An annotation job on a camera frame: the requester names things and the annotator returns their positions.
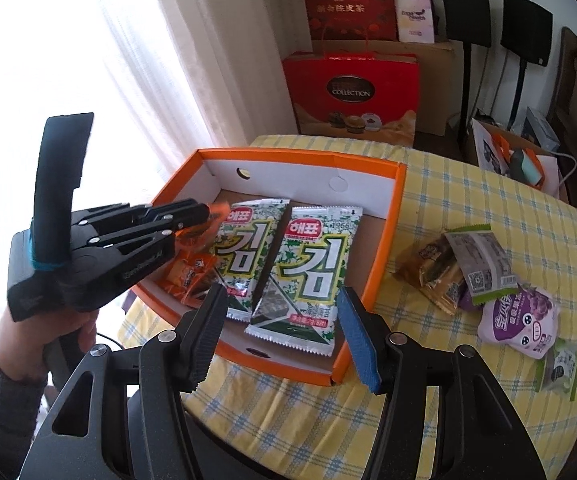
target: white tissue package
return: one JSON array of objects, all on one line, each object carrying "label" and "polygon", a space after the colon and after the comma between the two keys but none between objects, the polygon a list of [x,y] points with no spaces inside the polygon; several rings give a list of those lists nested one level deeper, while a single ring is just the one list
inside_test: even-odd
[{"label": "white tissue package", "polygon": [[395,0],[397,31],[403,43],[435,43],[431,0]]}]

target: speaker stand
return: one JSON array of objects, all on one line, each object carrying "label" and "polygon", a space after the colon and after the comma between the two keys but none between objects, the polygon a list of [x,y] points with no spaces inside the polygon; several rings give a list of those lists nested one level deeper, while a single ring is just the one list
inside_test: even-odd
[{"label": "speaker stand", "polygon": [[515,99],[513,100],[513,107],[511,108],[511,116],[509,124],[506,129],[510,132],[515,124],[515,119],[518,116],[518,108],[520,107],[520,99],[522,97],[522,89],[524,88],[524,76],[527,73],[527,60],[520,57],[520,73],[518,73],[518,85],[515,88]]},{"label": "speaker stand", "polygon": [[462,43],[464,47],[464,78],[462,81],[462,109],[459,114],[457,143],[462,145],[467,138],[467,121],[469,120],[469,93],[471,89],[471,43]]}]

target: human arm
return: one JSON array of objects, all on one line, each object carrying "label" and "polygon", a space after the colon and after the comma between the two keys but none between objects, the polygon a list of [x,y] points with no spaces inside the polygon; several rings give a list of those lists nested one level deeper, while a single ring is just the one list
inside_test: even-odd
[{"label": "human arm", "polygon": [[14,479],[22,468],[35,430],[48,371],[46,344],[81,328],[79,343],[95,342],[97,312],[69,309],[39,314],[14,323],[6,309],[0,320],[0,479]]}]

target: metal screw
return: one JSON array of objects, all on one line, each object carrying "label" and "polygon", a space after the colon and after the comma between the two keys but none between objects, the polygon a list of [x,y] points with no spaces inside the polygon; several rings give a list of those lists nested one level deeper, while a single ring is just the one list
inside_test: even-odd
[{"label": "metal screw", "polygon": [[106,353],[106,349],[107,346],[106,345],[95,345],[93,348],[91,348],[91,355],[93,357],[99,357],[101,355],[104,355]]},{"label": "metal screw", "polygon": [[170,343],[173,339],[175,339],[175,330],[164,330],[157,335],[160,343]]},{"label": "metal screw", "polygon": [[475,357],[475,348],[470,345],[461,345],[459,347],[459,353],[464,357]]},{"label": "metal screw", "polygon": [[402,346],[408,342],[408,337],[401,332],[393,332],[389,336],[389,341],[394,345]]}]

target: tablecloth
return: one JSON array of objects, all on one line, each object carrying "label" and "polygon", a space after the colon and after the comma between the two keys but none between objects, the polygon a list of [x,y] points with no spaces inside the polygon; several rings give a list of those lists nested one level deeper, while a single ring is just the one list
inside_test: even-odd
[{"label": "tablecloth", "polygon": [[[408,174],[388,270],[409,247],[446,228],[488,222],[512,258],[515,273],[549,291],[561,306],[560,336],[577,343],[577,210],[479,168],[409,148],[361,140],[264,136],[264,148],[354,153],[404,162]],[[449,317],[386,272],[376,304],[395,330],[421,345],[453,351],[475,346],[524,422],[547,475],[554,479],[577,437],[577,397],[535,393],[536,361],[477,338],[480,315]],[[137,300],[120,330],[128,346],[169,326]],[[365,467],[383,398],[371,395],[351,367],[343,384],[319,387],[268,376],[215,356],[206,381],[185,405],[231,446],[293,479],[358,479]],[[427,394],[419,478],[428,478],[437,432],[438,395]]]}]

